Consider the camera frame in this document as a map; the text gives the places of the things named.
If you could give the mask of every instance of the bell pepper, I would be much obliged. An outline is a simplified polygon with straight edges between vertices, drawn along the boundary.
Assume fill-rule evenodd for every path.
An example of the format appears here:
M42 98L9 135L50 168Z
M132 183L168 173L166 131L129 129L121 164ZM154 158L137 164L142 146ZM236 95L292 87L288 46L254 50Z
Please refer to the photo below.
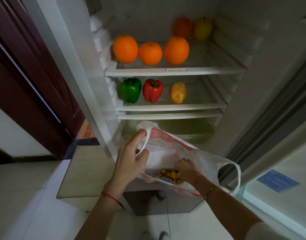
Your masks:
M146 101L156 103L163 92L163 84L160 81L147 79L143 85L143 95Z
M120 85L120 94L127 103L135 104L141 94L142 84L137 78L125 79Z
M186 97L185 84L174 83L169 89L169 95L174 103L181 104Z

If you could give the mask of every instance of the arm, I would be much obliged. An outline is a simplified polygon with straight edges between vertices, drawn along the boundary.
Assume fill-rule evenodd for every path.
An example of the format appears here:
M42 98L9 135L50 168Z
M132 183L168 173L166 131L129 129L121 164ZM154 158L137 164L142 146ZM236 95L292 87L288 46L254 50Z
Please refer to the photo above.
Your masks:
M141 129L119 149L113 176L105 184L104 193L119 200L126 186L144 171L149 151L144 149L138 160L135 158L135 153L138 150L137 146L145 136L146 131ZM75 240L106 239L117 208L117 202L101 195Z
M203 196L211 210L235 240L244 240L255 223L262 222L251 210L199 173L191 160L175 163L181 178Z

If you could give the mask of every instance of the bracelet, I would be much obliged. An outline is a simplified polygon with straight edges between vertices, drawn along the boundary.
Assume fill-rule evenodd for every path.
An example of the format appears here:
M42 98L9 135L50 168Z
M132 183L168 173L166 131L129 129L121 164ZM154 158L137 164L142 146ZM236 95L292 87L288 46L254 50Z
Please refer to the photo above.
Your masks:
M216 188L218 188L218 187L217 187L217 186L212 187L209 191L207 191L207 193L206 193L206 200L205 200L207 204L208 204L208 201L207 201L207 200L209 199L209 194L211 193L212 190L214 190L214 189L216 189Z
M101 194L103 195L103 197L105 198L105 197L109 197L109 198L111 198L112 200L114 200L116 203L120 203L116 198L114 198L113 196L110 196L109 194L107 194L107 193L104 193L103 191L101 192Z

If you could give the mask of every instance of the sleeve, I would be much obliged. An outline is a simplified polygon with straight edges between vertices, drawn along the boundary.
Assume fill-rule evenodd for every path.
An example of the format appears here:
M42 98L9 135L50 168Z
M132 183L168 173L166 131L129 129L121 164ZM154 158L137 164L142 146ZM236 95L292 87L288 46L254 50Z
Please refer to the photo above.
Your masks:
M253 225L247 232L245 240L289 240L264 222Z

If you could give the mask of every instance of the blue label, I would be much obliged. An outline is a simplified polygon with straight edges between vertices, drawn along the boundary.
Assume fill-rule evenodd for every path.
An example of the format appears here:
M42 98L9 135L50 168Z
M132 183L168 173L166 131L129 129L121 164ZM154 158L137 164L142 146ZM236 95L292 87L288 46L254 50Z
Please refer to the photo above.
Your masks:
M275 171L274 169L271 169L266 174L259 177L257 181L278 193L300 184L299 182L290 179L289 177L279 173L278 171Z

